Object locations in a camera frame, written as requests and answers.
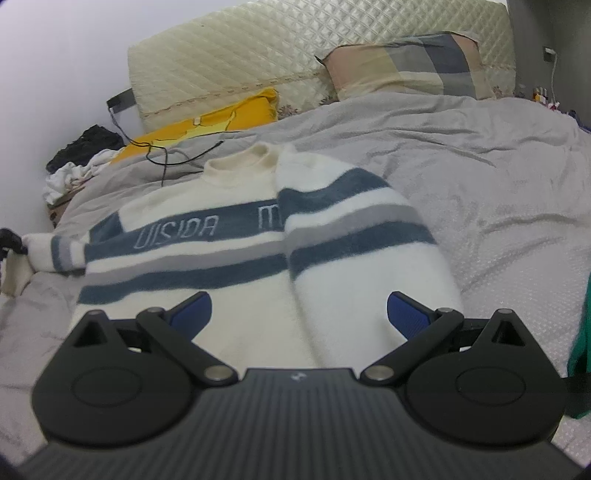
black cloth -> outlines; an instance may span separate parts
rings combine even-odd
[[[92,157],[106,148],[119,150],[124,147],[123,139],[105,127],[94,125],[86,130],[78,140],[73,141],[66,148],[62,148],[46,165],[49,173],[55,173],[66,163],[86,165]]]

yellow pillow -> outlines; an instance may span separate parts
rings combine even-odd
[[[138,143],[147,142],[158,147],[169,147],[181,140],[231,130],[246,130],[277,121],[277,92],[267,88],[241,102],[219,110],[204,113],[134,138]],[[132,155],[145,154],[147,147],[127,145],[111,163]]]

plaid pillow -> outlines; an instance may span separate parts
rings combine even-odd
[[[322,58],[339,100],[371,92],[494,98],[478,43],[453,32],[404,37],[383,45],[344,45]]]

black cable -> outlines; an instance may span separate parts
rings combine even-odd
[[[154,165],[158,165],[161,167],[164,167],[162,170],[162,179],[160,180],[160,186],[164,187],[164,179],[166,177],[166,169],[170,166],[170,167],[175,167],[177,165],[183,165],[185,163],[189,163],[193,160],[196,160],[202,156],[204,156],[206,153],[211,152],[211,150],[213,150],[214,148],[219,147],[221,144],[223,144],[223,140],[220,140],[219,142],[217,142],[214,146],[212,146],[211,148],[208,148],[206,151],[201,152],[199,155],[193,157],[193,158],[189,158],[188,155],[181,151],[181,150],[177,150],[180,154],[184,155],[185,158],[187,160],[183,160],[181,162],[176,162],[176,163],[168,163],[168,149],[166,149],[165,147],[160,147],[159,145],[154,145],[150,142],[136,142],[135,140],[133,140],[132,138],[130,138],[125,131],[121,128],[121,126],[119,125],[119,123],[117,122],[117,120],[115,119],[115,115],[113,114],[113,110],[111,110],[109,108],[109,115],[111,116],[111,121],[113,122],[114,126],[117,127],[117,129],[121,132],[121,134],[124,136],[124,138],[132,145],[135,145],[136,147],[140,147],[140,148],[147,148],[148,151],[146,152],[145,158],[146,160],[148,160],[150,163],[153,163]],[[152,152],[153,148],[159,148],[161,150],[164,150],[164,163],[160,163],[157,162],[155,160],[153,160],[152,158],[150,158],[150,153]]]

striped sweater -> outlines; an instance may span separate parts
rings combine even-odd
[[[417,212],[381,178],[290,145],[210,160],[198,179],[129,202],[81,240],[27,236],[36,270],[85,268],[89,309],[133,318],[196,291],[212,298],[194,341],[246,367],[353,367],[404,341],[390,292],[461,309]]]

